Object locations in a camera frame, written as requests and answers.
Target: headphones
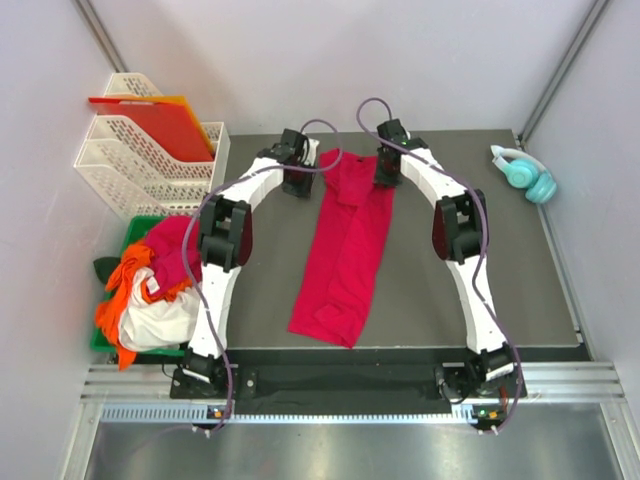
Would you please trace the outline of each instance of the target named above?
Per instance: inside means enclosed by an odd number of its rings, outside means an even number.
[[[542,163],[531,155],[515,148],[491,145],[493,164],[507,177],[509,185],[526,188],[525,198],[532,203],[542,204],[551,200],[558,190],[558,184]],[[503,157],[514,160],[507,162]]]

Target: perforated basket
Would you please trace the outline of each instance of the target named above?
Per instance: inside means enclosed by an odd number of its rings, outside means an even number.
[[[108,94],[161,95],[142,74],[114,74]],[[202,124],[215,162],[184,163],[130,118],[96,116],[74,167],[124,220],[191,213],[224,177],[229,136],[221,122]]]

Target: green plastic bin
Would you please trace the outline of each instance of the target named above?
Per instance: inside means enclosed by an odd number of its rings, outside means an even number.
[[[126,248],[132,243],[137,242],[141,238],[147,235],[147,232],[155,227],[158,223],[164,220],[165,217],[134,217],[129,224],[127,235],[124,238],[124,244],[122,245],[122,254]],[[112,293],[106,293],[104,299],[109,300]],[[104,337],[102,331],[99,328],[95,328],[93,335],[91,335],[91,349],[97,352],[115,353],[116,348],[109,343]],[[156,348],[155,350],[149,350],[148,352],[138,352],[138,355],[169,355],[172,357],[182,357],[184,350],[168,349],[168,348]]]

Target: wall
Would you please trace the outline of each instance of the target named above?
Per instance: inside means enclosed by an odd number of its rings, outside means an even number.
[[[244,134],[356,131],[372,95],[411,129],[518,130],[591,1],[93,3],[130,69]]]
[[[548,212],[598,354],[640,423],[640,3],[617,0],[529,143],[560,184]]]
[[[0,6],[0,478],[54,478],[122,225],[73,170],[110,68],[69,0]]]

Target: folded red garment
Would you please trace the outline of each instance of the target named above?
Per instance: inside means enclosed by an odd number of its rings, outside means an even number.
[[[338,150],[320,156],[333,163]],[[395,189],[374,186],[376,157],[345,153],[327,191],[289,331],[353,347],[369,315]]]
[[[159,289],[150,289],[149,293],[155,298],[164,295],[187,278],[187,272],[182,263],[182,239],[191,217],[167,217],[153,227],[144,239],[144,244],[153,250],[150,268],[158,282]],[[200,252],[198,251],[198,221],[189,236],[187,244],[187,259],[196,280],[202,280]]]

